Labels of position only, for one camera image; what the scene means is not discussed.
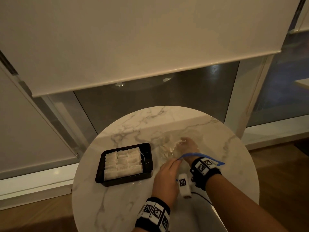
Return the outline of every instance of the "blue strip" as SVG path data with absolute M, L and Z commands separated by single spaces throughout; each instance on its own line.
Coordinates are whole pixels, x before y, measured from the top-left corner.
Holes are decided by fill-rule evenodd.
M 197 152 L 194 152 L 194 153 L 187 153 L 187 154 L 183 154 L 182 156 L 180 156 L 177 160 L 180 160 L 181 158 L 183 157 L 188 157 L 188 156 L 199 156 L 199 157 L 205 157 L 205 158 L 208 158 L 208 159 L 211 159 L 213 161 L 216 161 L 218 162 L 217 166 L 221 166 L 221 165 L 224 165 L 225 163 L 219 161 L 219 160 L 215 160 L 214 158 L 210 157 L 210 156 L 207 156 L 207 155 L 204 155 L 202 153 L 197 153 Z

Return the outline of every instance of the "person's left hand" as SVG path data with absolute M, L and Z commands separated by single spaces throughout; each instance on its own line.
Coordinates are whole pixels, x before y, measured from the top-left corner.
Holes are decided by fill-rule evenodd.
M 154 185 L 152 187 L 152 197 L 157 197 L 164 201 L 170 209 L 172 209 L 176 202 L 179 187 L 176 182 L 176 175 L 181 160 L 172 158 L 163 164 L 154 178 Z

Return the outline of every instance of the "wooden floor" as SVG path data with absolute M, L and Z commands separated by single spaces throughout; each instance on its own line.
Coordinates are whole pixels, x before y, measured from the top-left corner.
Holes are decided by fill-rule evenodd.
M 309 157 L 293 144 L 251 151 L 260 205 L 289 231 L 309 231 Z M 0 211 L 0 231 L 76 232 L 71 195 Z

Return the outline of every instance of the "white sensor device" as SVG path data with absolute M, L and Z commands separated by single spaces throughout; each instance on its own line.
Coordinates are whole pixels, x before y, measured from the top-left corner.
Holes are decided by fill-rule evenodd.
M 191 182 L 189 182 L 187 174 L 180 174 L 178 176 L 179 193 L 185 199 L 192 198 L 190 185 Z

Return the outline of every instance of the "person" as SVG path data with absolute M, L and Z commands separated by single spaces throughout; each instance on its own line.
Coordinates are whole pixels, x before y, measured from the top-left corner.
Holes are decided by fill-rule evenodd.
M 200 152 L 191 138 L 181 138 L 181 140 L 182 142 L 176 147 L 181 154 Z M 189 156 L 185 157 L 184 160 L 191 167 L 197 158 L 199 157 Z M 160 199 L 170 209 L 173 208 L 179 193 L 178 183 L 175 179 L 180 164 L 181 160 L 174 158 L 168 160 L 161 166 L 154 178 L 151 197 Z M 287 232 L 268 212 L 237 189 L 221 174 L 212 175 L 206 182 L 205 190 L 227 231 Z M 145 230 L 139 228 L 137 224 L 133 232 L 160 231 L 152 228 Z

